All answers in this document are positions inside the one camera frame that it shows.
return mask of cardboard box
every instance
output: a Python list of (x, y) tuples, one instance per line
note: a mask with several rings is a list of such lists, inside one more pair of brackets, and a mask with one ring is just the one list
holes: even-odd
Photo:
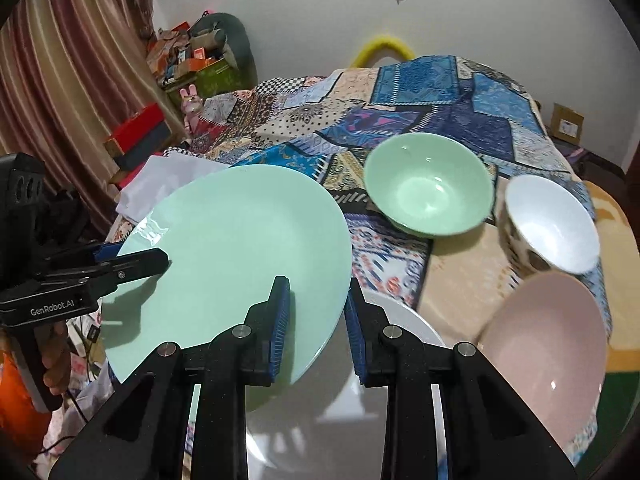
[(190, 84), (196, 85), (198, 95), (203, 99), (249, 88), (247, 83), (242, 80), (238, 70), (231, 68), (224, 59), (220, 59), (164, 87), (164, 92), (169, 96), (177, 110), (181, 110), (180, 107), (182, 105), (180, 89), (188, 88)]
[(178, 63), (178, 66), (175, 67), (174, 70), (174, 79), (180, 79), (181, 77), (190, 74), (191, 72), (197, 72), (198, 70), (202, 70), (203, 68), (212, 64), (213, 61), (209, 59), (196, 59), (194, 57), (190, 57), (185, 59), (184, 61)]
[(554, 103), (554, 114), (551, 117), (550, 133), (554, 137), (578, 146), (582, 135), (584, 117), (566, 106)]

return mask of light green plate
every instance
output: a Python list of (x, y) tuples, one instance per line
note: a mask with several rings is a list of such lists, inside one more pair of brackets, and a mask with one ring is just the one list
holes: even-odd
[(121, 285), (102, 303), (101, 333), (121, 381), (164, 341), (188, 348), (242, 323), (284, 275), (292, 305), (278, 382), (293, 383), (331, 337), (351, 279), (351, 237), (337, 203), (279, 166), (229, 168), (175, 191), (120, 254), (152, 247), (169, 256), (164, 275)]
[(364, 183), (396, 226), (430, 237), (469, 231), (494, 203), (482, 161), (459, 142), (434, 134), (404, 134), (379, 144), (365, 162)]

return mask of plate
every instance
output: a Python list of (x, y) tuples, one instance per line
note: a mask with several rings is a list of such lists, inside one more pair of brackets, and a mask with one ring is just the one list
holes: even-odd
[[(392, 324), (410, 330), (425, 343), (444, 346), (413, 310), (378, 292), (363, 290), (363, 294), (368, 303), (385, 309)], [(437, 385), (431, 393), (440, 460), (446, 447)], [(343, 317), (311, 368), (285, 392), (247, 413), (246, 426), (251, 480), (380, 478), (386, 388), (361, 386), (353, 371)]]
[(121, 381), (164, 341), (188, 348), (242, 323), (284, 275), (292, 313), (278, 381), (293, 383), (329, 341), (349, 290), (351, 237), (339, 206), (316, 181), (279, 166), (229, 168), (176, 190), (120, 254), (152, 247), (169, 256), (164, 275), (121, 285), (102, 302), (106, 354)]
[(402, 134), (367, 157), (369, 196), (396, 226), (410, 234), (460, 234), (484, 221), (494, 187), (480, 159), (459, 142), (435, 134)]
[(478, 348), (560, 447), (585, 427), (604, 380), (607, 335), (593, 294), (578, 280), (561, 272), (525, 280)]

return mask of light green bowl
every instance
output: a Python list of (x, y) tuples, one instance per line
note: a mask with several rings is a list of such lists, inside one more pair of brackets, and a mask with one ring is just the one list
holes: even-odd
[(427, 237), (460, 234), (487, 217), (494, 189), (484, 164), (455, 140), (404, 134), (367, 157), (369, 196), (397, 227)]

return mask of black device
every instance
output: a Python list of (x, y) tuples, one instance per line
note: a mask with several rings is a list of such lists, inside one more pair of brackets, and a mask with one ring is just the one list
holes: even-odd
[(51, 226), (38, 224), (48, 213), (42, 163), (25, 153), (0, 157), (0, 328), (39, 412), (62, 405), (42, 379), (39, 344), (52, 323), (94, 312), (120, 283), (161, 274), (169, 264), (160, 249), (97, 262), (99, 242), (60, 247), (42, 235)]
[[(182, 350), (165, 342), (125, 380), (69, 445), (50, 480), (178, 480), (193, 385), (202, 384), (191, 478), (247, 480), (244, 386), (274, 381), (289, 283), (244, 323)], [(431, 384), (440, 385), (450, 480), (575, 480), (558, 444), (471, 343), (422, 343), (390, 325), (352, 280), (344, 315), (354, 368), (368, 388), (388, 386), (382, 480), (435, 480)]]

